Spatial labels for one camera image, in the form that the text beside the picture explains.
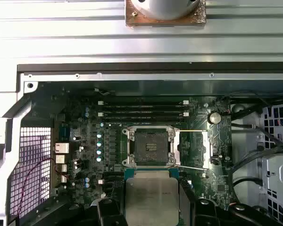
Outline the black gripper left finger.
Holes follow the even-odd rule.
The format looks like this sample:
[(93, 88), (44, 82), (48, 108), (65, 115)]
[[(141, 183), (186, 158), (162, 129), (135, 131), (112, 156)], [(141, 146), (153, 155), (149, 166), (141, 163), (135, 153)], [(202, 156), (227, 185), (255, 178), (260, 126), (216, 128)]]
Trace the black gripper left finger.
[(125, 217), (118, 202), (111, 198), (99, 198), (85, 208), (76, 202), (73, 191), (63, 190), (44, 204), (23, 213), (23, 204), (16, 213), (17, 226), (124, 226)]

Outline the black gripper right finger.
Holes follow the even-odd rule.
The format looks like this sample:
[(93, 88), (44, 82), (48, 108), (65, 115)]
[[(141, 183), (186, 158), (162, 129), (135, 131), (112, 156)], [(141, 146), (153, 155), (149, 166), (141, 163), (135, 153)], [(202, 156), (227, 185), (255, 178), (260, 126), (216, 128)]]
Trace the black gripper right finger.
[(189, 185), (180, 185), (179, 201), (185, 226), (283, 226), (283, 207), (272, 199), (266, 212), (239, 202), (224, 210), (210, 199), (197, 199)]

